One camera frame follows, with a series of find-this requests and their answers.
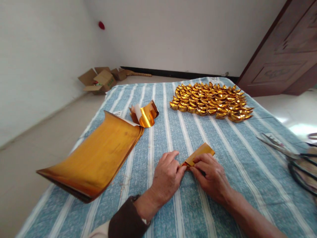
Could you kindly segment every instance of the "brown sleeve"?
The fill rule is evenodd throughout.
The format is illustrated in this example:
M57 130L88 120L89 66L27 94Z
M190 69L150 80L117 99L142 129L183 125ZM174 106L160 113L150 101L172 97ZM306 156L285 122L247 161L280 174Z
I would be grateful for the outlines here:
M109 223L109 238L141 238L144 235L150 223L144 223L133 204L139 196L129 197L120 207L119 211L111 218Z

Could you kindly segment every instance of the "black baseboard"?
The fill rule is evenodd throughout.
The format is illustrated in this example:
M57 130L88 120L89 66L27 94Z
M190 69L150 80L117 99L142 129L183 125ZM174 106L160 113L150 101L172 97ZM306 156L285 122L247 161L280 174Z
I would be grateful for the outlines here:
M126 66L121 66L121 68L132 70L133 72L136 72L136 73L149 73L155 76L181 78L181 79L195 79L195 78L202 78L202 77L222 77L221 75L214 75L214 74L178 72L178 71L169 71L169 70L160 70L160 69L144 69L144 68L134 68L134 67L126 67ZM230 79L233 83L236 83L239 77L226 76L226 78Z

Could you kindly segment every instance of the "gold paper sheet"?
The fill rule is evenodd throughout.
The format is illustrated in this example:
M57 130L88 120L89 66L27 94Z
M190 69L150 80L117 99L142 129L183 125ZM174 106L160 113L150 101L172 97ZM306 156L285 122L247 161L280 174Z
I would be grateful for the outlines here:
M67 159L36 172L89 203L109 186L143 132L105 111L103 123Z
M170 102L170 107L173 108L173 110L178 109L178 105L173 102ZM149 128L153 126L155 124L154 119L157 118L157 116L159 115L158 109L153 100L151 100L151 102L145 107L140 108L141 117L139 120L135 110L136 108L134 106L130 108L132 121L143 126L144 128Z
M207 143L202 144L194 153L192 153L190 157L188 157L184 161L184 163L181 164L181 166L186 165L187 166L186 170L189 170L189 167L194 166L195 164L193 162L193 159L197 157L198 155L205 154L205 153L209 153L211 155L215 154L214 150Z

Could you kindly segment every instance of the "white wall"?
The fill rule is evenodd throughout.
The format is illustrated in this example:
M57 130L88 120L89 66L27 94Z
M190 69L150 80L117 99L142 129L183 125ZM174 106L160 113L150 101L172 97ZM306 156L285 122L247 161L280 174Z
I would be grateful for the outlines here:
M84 0L1 0L0 22L0 146L82 95L86 70L118 65Z
M286 0L89 0L122 66L239 76Z

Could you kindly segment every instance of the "wooden door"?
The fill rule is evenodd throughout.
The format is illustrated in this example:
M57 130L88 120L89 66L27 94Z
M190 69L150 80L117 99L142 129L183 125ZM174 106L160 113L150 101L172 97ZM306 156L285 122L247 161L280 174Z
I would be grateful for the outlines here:
M296 94L292 84L300 84L316 64L317 0L288 0L237 84L252 97L287 93L289 87ZM306 75L310 84L317 83L316 75Z

